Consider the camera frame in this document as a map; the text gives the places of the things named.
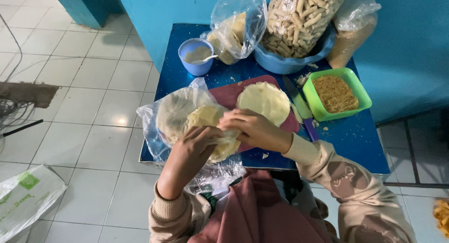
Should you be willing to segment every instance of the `blue plastic basin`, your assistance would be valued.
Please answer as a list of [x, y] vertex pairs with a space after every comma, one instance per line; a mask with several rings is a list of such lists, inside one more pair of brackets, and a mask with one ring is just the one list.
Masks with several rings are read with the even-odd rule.
[[310, 63], [322, 60], [329, 54], [335, 43], [335, 28], [330, 24], [324, 31], [317, 44], [310, 51], [308, 57], [303, 59], [284, 58], [274, 53], [267, 51], [261, 44], [257, 45], [253, 51], [255, 61], [262, 68], [275, 74], [292, 74], [295, 73]]
[[182, 43], [178, 49], [178, 55], [179, 58], [181, 59], [182, 64], [189, 73], [195, 76], [204, 75], [207, 72], [209, 72], [210, 67], [212, 66], [212, 62], [214, 61], [214, 58], [210, 58], [208, 61], [201, 64], [190, 64], [185, 62], [184, 61], [185, 54], [187, 52], [193, 52], [199, 46], [209, 47], [212, 50], [212, 55], [214, 55], [214, 48], [212, 47], [212, 45], [208, 41], [200, 38], [188, 39], [184, 41], [184, 43]]

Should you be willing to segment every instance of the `purple knife handle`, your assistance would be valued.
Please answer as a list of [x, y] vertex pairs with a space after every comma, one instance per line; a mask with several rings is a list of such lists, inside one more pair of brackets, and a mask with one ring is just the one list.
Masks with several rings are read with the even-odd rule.
[[303, 123], [306, 126], [306, 130], [309, 133], [311, 140], [316, 141], [319, 140], [320, 137], [318, 136], [317, 130], [315, 130], [315, 128], [313, 127], [312, 121], [313, 118], [303, 119]]

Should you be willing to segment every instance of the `pink cutting board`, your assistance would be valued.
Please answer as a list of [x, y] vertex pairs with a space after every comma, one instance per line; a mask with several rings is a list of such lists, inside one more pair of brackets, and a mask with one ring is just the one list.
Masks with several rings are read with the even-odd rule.
[[[234, 109], [235, 105], [237, 104], [237, 97], [239, 97], [239, 94], [244, 90], [244, 88], [248, 85], [255, 84], [260, 81], [261, 82], [266, 81], [268, 83], [275, 85], [278, 89], [281, 89], [279, 87], [278, 82], [273, 76], [262, 75], [256, 78], [244, 80], [240, 85], [238, 85], [238, 82], [236, 82], [233, 84], [210, 89], [209, 91], [215, 97], [218, 104], [221, 104], [222, 106], [228, 109]], [[293, 131], [295, 133], [299, 131], [300, 124], [296, 120], [292, 110], [290, 110], [290, 114], [288, 114], [287, 119], [281, 124], [280, 128], [284, 131]], [[239, 153], [249, 150], [251, 148], [254, 148], [254, 146], [242, 143], [239, 147]]]

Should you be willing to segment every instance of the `clear plastic bag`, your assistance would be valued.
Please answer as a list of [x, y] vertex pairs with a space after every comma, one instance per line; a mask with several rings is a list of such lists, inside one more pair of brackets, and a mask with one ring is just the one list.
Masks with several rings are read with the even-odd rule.
[[346, 0], [334, 16], [335, 44], [326, 60], [332, 68], [344, 68], [354, 52], [373, 33], [377, 25], [375, 0]]
[[262, 45], [284, 58], [304, 58], [344, 0], [271, 0]]
[[210, 16], [211, 31], [200, 38], [214, 46], [222, 62], [232, 65], [250, 56], [266, 26], [266, 0], [218, 0]]
[[[164, 166], [171, 147], [188, 130], [188, 115], [204, 105], [219, 104], [207, 89], [204, 78], [200, 77], [188, 87], [137, 109], [142, 118], [145, 141], [155, 163]], [[244, 173], [240, 154], [233, 154], [219, 163], [203, 166], [184, 190], [199, 194], [225, 188]]]

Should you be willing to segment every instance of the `sleeve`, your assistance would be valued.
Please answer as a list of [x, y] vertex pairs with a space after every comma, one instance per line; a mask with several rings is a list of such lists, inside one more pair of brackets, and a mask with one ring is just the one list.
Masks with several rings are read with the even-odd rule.
[[289, 151], [302, 177], [319, 183], [340, 203], [340, 239], [348, 243], [415, 243], [396, 194], [361, 165], [335, 153], [332, 144], [293, 134]]
[[149, 230], [151, 243], [187, 242], [192, 232], [193, 205], [183, 192], [175, 200], [165, 200], [154, 185], [155, 199], [149, 207]]

